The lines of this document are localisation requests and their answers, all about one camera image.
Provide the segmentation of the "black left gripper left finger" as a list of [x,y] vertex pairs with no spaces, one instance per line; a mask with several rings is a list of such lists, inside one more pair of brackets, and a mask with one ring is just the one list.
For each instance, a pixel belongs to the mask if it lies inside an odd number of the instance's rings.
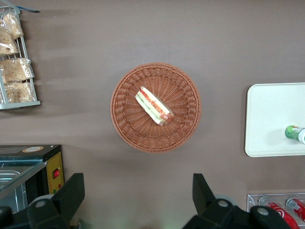
[[54,195],[36,198],[24,210],[0,208],[2,229],[75,229],[71,220],[85,198],[84,176],[73,174]]

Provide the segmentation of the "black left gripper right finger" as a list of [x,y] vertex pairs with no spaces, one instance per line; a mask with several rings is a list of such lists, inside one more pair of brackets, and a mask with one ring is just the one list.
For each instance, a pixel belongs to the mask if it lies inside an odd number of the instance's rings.
[[193,202],[197,215],[185,229],[296,229],[295,219],[269,197],[262,197],[249,212],[229,200],[216,198],[202,174],[193,175]]

